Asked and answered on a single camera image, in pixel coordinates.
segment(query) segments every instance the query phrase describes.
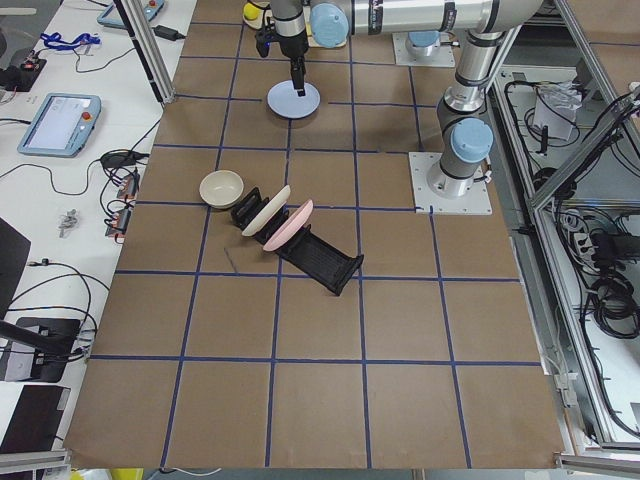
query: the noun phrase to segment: blue tape grid line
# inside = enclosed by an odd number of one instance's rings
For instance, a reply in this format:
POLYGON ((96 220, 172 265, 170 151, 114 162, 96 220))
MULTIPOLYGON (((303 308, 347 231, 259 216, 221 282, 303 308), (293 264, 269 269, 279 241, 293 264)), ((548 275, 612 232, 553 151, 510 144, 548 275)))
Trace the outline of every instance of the blue tape grid line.
POLYGON ((433 250, 436 257, 436 271, 438 272, 438 286, 440 288, 440 300, 442 301, 442 316, 444 317, 445 331, 447 334, 449 358, 451 360, 451 374, 453 375, 453 387, 455 390, 456 404, 458 407, 458 417, 460 419, 460 432, 462 434, 462 445, 464 447, 464 456, 467 462, 467 468, 472 468, 473 462, 471 460, 471 452, 469 450, 469 439, 467 438, 467 427, 464 422, 464 412, 462 409, 462 398, 460 394, 460 384, 458 382, 456 359, 453 352, 453 340, 451 337, 451 328, 449 325, 449 314, 447 311, 447 299, 444 291, 444 281, 442 279, 442 267, 440 265, 440 251, 438 249, 438 236, 436 234, 436 223, 433 218, 433 207, 429 211, 429 224, 431 225, 431 235, 433 236, 433 250))
MULTIPOLYGON (((351 129, 353 131, 352 147, 353 147, 353 174, 355 179, 355 201, 356 201, 356 239, 358 244, 358 255, 362 254, 362 230, 360 228, 360 179, 358 176, 358 135, 356 122, 356 95, 355 95, 355 78, 353 75, 353 47, 351 38, 348 39, 349 48, 349 86, 351 95, 351 129)), ((358 268, 358 305, 360 314, 360 349, 362 352, 362 402, 364 412, 364 440, 365 452, 367 459, 367 468, 372 468, 373 460, 371 455, 371 424, 369 420, 369 385, 367 378, 367 342, 365 337, 364 322, 364 289, 362 281, 362 266, 358 268)))
MULTIPOLYGON (((178 276, 200 276, 200 277, 240 277, 240 278, 277 278, 278 273, 235 273, 235 272, 190 272, 177 270, 116 270, 118 275, 178 275, 178 276)), ((282 278, 310 278, 305 273, 282 273, 282 278)), ((520 283, 517 278, 466 278, 466 277, 393 277, 393 276, 373 276, 362 275, 362 279, 367 282, 390 281, 390 282, 477 282, 477 283, 520 283)))
MULTIPOLYGON (((236 51, 236 57, 240 55, 240 40, 238 41, 238 47, 237 47, 237 51, 236 51)), ((234 69, 233 69, 233 75, 232 75, 232 79, 231 79, 231 85, 229 86, 229 98, 231 98, 231 93, 233 91, 233 83, 235 81, 235 77, 236 77, 236 72, 237 72, 237 68, 238 68, 238 60, 236 59, 235 65, 234 65, 234 69)), ((222 146, 223 142, 224 142, 224 134, 225 134, 225 130, 226 130, 226 126, 227 126, 227 119, 229 116, 229 105, 230 105, 230 100, 227 99, 227 108, 225 111, 225 116, 224 116, 224 122, 222 124, 222 132, 220 134, 220 146, 222 146)), ((216 158, 216 163, 215 163, 215 170, 218 169, 219 164, 220 164, 220 155, 221 155, 221 149, 218 150, 218 155, 216 158)), ((178 395, 180 392, 180 382, 182 379, 182 367, 184 365, 184 358, 186 355, 186 350, 187 350, 187 341, 189 338, 189 329, 191 327, 191 319, 193 317, 193 309, 195 306, 195 300, 196 300, 196 295, 197 295, 197 291, 198 291, 198 283, 200 280, 200 275, 198 275, 198 273, 200 272, 200 269, 202 268, 202 260, 204 257, 204 249, 205 249, 205 245, 207 243, 207 234, 209 232, 209 224, 210 224, 210 219, 211 219, 211 208, 208 207, 207 208, 207 215, 205 217, 205 222, 204 222, 204 227, 202 229, 202 238, 200 239, 200 251, 198 252, 198 263, 197 263, 197 267, 196 267, 196 275, 194 276, 194 280, 193 280, 193 288, 191 290, 191 298, 189 300, 189 309, 187 312, 187 320, 185 322, 185 327, 184 327, 184 333, 182 336, 182 346, 180 349, 180 358, 178 360, 178 368, 177 368, 177 372, 176 372, 176 380, 175 380, 175 384, 174 384, 174 388, 173 388, 173 397, 171 400, 171 409, 169 410, 169 418, 167 421, 167 431, 165 434, 165 440, 164 440, 164 446, 162 448, 162 458, 160 460, 160 465, 162 467, 166 466, 167 463, 167 456, 169 454, 169 445, 171 443, 171 434, 172 434, 172 429, 173 429, 173 420, 175 418, 175 413, 176 413, 176 406, 178 403, 178 395)))
POLYGON ((148 362, 203 363, 298 363, 322 365, 430 365, 456 367, 541 367, 540 362, 482 361, 482 360, 403 360, 368 358, 271 358, 271 357, 215 357, 202 355, 119 355, 92 354, 92 360, 139 360, 148 362))
MULTIPOLYGON (((236 25, 232 23, 223 23, 223 22, 193 22, 194 24, 211 24, 211 25, 236 25)), ((238 64, 240 60, 251 60, 251 61, 261 61, 257 58, 247 58, 240 56, 240 50, 242 45, 242 39, 245 33, 245 26, 242 24, 241 26, 241 35, 240 40, 238 42, 236 56, 235 57, 208 57, 208 56, 183 56, 182 58, 211 58, 211 59, 228 59, 235 60, 233 75, 231 78, 231 83, 229 87, 229 94, 227 97, 224 96, 199 96, 199 95, 186 95, 180 94, 179 96, 185 98, 192 98, 195 100, 220 100, 226 101, 226 110, 224 116, 224 122, 220 137, 220 142, 218 145, 178 145, 178 144, 156 144, 156 147, 164 147, 164 148, 200 148, 200 149, 211 149, 217 150, 216 161, 215 161, 215 169, 219 169, 220 160, 223 150, 247 150, 247 151, 277 151, 277 152, 285 152, 286 155, 286 164, 285 164, 285 184, 287 183, 289 167, 290 167, 290 157, 291 157, 291 132, 293 121, 288 121, 288 131, 287 131, 287 146, 286 148, 272 148, 272 147, 234 147, 234 146, 225 146, 224 145, 224 136, 227 127, 227 120, 230 111, 231 101, 246 101, 246 102, 261 102, 262 99, 257 98, 236 98, 232 96, 234 84, 237 76, 238 64)), ((307 149, 301 148, 299 150, 303 151, 318 151, 318 152, 342 152, 342 153, 352 153, 353 154, 353 162, 354 162, 354 176, 355 176, 355 206, 315 206, 317 209, 336 209, 336 210, 353 210, 355 211, 356 217, 356 234, 357 234, 357 248, 358 254, 362 252, 362 235, 361 235, 361 211, 381 211, 381 212, 405 212, 411 211, 413 212, 413 208, 387 208, 387 207, 363 207, 360 206, 360 192, 359 192, 359 172, 358 172, 358 154, 360 153, 377 153, 369 150, 358 150, 357 148, 357 131, 356 131, 356 106, 396 106, 396 107, 405 107, 405 108, 413 108, 414 116, 415 116, 415 125, 416 125, 416 133, 419 141, 420 149, 422 149, 422 141, 421 141, 421 132, 420 132, 420 119, 419 119, 419 108, 435 108, 434 105, 419 105, 416 99, 416 91, 414 86, 414 79, 411 68, 409 68, 409 76, 411 82, 411 92, 412 92, 412 105, 405 104, 396 104, 396 103, 357 103, 355 102, 355 85, 354 85, 354 65, 366 64, 366 65, 385 65, 384 63, 370 63, 370 62, 356 62, 353 60, 353 51, 352 51, 352 43, 349 39, 348 42, 349 49, 349 60, 348 61, 322 61, 322 60, 310 60, 309 63, 334 63, 334 64, 346 64, 349 65, 349 78, 350 78, 350 90, 351 90, 351 101, 350 102, 329 102, 331 104, 337 105, 348 105, 351 107, 351 116, 352 116, 352 149, 348 150, 334 150, 334 149, 307 149)), ((287 59, 276 59, 275 61, 287 62, 287 59)), ((398 154, 406 155, 406 152, 397 152, 398 154)), ((148 205, 174 205, 174 206, 186 206, 186 207, 203 207, 205 206, 203 203, 199 202, 154 202, 154 201, 140 201, 140 204, 148 204, 148 205)), ((92 355, 91 358, 96 360, 146 360, 146 361, 172 361, 177 362, 177 373, 174 385, 173 399, 172 405, 170 409, 170 414, 167 422, 167 430, 165 436, 165 443, 163 447, 163 454, 161 459, 161 466, 165 466, 167 462, 169 446, 171 441, 171 433, 173 427, 173 421, 175 417, 175 411, 177 407, 178 395, 180 390, 180 381, 182 375, 182 368, 185 362, 232 362, 232 363, 253 363, 253 364, 269 364, 270 365, 270 377, 269 377, 269 398, 268 398, 268 412, 267 412, 267 431, 266 431, 266 446, 265 446, 265 467, 270 466, 271 463, 271 441, 272 441, 272 420, 273 420, 273 406, 274 406, 274 385, 275 385, 275 375, 276 375, 276 365, 278 363, 281 364, 337 364, 337 365, 361 365, 362 367, 362 388, 363 388, 363 411, 364 411, 364 426, 365 426, 365 449, 366 449, 366 463, 367 468, 372 468, 372 446, 371 446, 371 431, 370 431, 370 416, 369 416, 369 401, 368 401, 368 379, 367 379, 367 366, 368 365, 431 365, 431 366, 448 366, 451 368, 453 375, 453 383, 455 388, 455 396, 456 396, 456 404, 460 422, 460 429, 462 435, 462 441, 465 452, 465 459, 467 467, 472 467, 472 458, 469 449, 469 442, 466 433, 466 425, 464 420, 464 412, 461 400, 460 387, 457 376, 457 367, 459 366, 468 366, 468 367, 540 367, 540 362, 520 362, 520 361, 459 361, 455 359, 453 352, 453 343, 451 337, 451 331, 449 327, 449 319, 447 313, 447 305, 445 298, 445 289, 444 284, 446 282, 505 282, 505 283, 518 283, 519 279, 516 278, 464 278, 464 277, 444 277, 442 275, 441 265, 440 265, 440 256, 438 250, 438 241, 435 229, 435 222, 433 218, 433 212, 429 214, 429 221, 431 224, 432 235, 433 235, 433 244, 434 244, 434 252, 436 258, 436 267, 437 267, 437 277, 393 277, 393 276, 366 276, 364 275, 362 268, 358 269, 357 275, 355 275, 355 279, 358 282, 358 296, 359 296, 359 317, 360 317, 360 341, 361 341, 361 358, 359 359, 323 359, 323 358, 278 358, 277 356, 277 342, 278 342, 278 323, 280 316, 280 300, 281 300, 281 289, 282 289, 282 280, 284 278, 291 279, 303 279, 308 278, 305 274, 285 274, 283 273, 283 262, 281 259, 278 261, 278 269, 277 273, 246 273, 246 274, 236 274, 229 272, 202 272, 202 262, 204 249, 206 246, 206 238, 209 230, 211 218, 211 210, 208 208, 207 215, 204 222, 203 234, 201 238, 200 251, 198 255, 198 262, 195 272, 190 271, 142 271, 142 270, 118 270, 116 273, 121 275, 136 275, 136 274, 156 274, 156 275, 189 275, 194 277, 193 289, 189 303, 189 309, 187 314, 187 319, 185 323, 185 329, 182 339, 182 345, 179 355, 92 355), (274 324, 273 324, 273 336, 272 336, 272 349, 270 357, 215 357, 215 356, 190 356, 186 355, 186 347, 188 341, 188 334, 193 314, 193 309, 195 306, 197 289, 199 278, 201 276, 234 276, 234 277, 254 277, 254 278, 276 278, 277 279, 277 287, 275 293, 275 307, 274 307, 274 324), (424 282, 438 282, 440 295, 441 295, 441 303, 442 303, 442 311, 446 328, 447 342, 449 347, 449 359, 448 360, 409 360, 409 359, 369 359, 367 358, 366 353, 366 332, 365 332, 365 305, 364 305, 364 282, 365 281, 424 281, 424 282)))
MULTIPOLYGON (((287 153, 286 153, 286 161, 284 167, 284 185, 287 185, 289 181, 289 167, 291 160, 291 126, 292 120, 287 122, 287 153)), ((271 432, 273 426, 273 395, 275 388, 275 377, 276 377, 276 358, 277 358, 277 348, 278 348, 278 323, 280 320, 280 295, 282 292, 282 279, 284 277, 282 273, 284 262, 281 258, 278 258, 278 273, 277 273, 277 281, 276 281, 276 301, 275 301, 275 312, 273 315, 273 339, 271 341, 271 368, 269 370, 269 401, 267 404, 267 434, 266 434, 266 442, 265 442, 265 453, 264 453, 264 466, 269 467, 271 465, 271 432)))

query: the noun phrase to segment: yellow object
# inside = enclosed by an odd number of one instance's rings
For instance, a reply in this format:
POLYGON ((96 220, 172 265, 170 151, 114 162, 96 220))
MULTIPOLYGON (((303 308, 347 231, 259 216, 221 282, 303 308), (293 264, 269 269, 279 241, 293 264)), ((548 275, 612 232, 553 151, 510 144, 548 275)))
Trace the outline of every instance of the yellow object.
POLYGON ((142 480, 142 468, 112 468, 109 470, 113 480, 142 480))
POLYGON ((242 9, 242 15, 247 20, 255 20, 260 16, 260 9, 251 3, 246 3, 242 9))

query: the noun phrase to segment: monitor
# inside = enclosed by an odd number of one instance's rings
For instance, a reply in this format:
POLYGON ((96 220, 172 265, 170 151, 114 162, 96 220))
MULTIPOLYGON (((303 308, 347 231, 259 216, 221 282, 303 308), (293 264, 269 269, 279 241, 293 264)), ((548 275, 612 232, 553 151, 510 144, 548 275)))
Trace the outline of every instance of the monitor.
POLYGON ((15 296, 30 248, 31 242, 0 218, 0 319, 15 296))

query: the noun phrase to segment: metal bracket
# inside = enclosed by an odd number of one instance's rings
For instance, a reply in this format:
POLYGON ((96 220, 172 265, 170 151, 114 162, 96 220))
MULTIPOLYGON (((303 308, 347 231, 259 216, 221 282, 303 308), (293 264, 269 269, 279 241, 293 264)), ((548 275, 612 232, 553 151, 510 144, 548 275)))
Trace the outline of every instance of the metal bracket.
MULTIPOLYGON (((440 160, 441 155, 439 152, 409 153, 416 213, 430 213, 433 210, 437 215, 491 215, 491 201, 484 182, 474 183, 466 195, 453 200, 441 197, 431 189, 427 184, 427 172, 440 160)), ((476 176, 482 176, 480 167, 476 176)))
MULTIPOLYGON (((455 68, 456 60, 453 57, 453 49, 447 45, 438 47, 436 53, 426 58, 415 58, 405 46, 407 41, 407 33, 393 34, 393 51, 396 54, 396 65, 407 65, 410 67, 440 67, 455 68)), ((449 35, 446 32, 440 34, 441 42, 448 42, 449 35)))

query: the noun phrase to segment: pink plate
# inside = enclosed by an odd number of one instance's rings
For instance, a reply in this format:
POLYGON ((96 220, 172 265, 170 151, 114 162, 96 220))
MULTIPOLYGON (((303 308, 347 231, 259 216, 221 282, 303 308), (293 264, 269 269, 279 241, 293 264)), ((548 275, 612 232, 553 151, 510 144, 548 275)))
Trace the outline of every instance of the pink plate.
POLYGON ((309 220, 309 216, 312 211, 313 202, 311 200, 307 200, 291 214, 287 221, 284 222, 276 233, 271 236, 269 241, 264 244, 262 249, 265 252, 273 252, 291 240, 291 237, 293 237, 307 222, 307 220, 309 220))

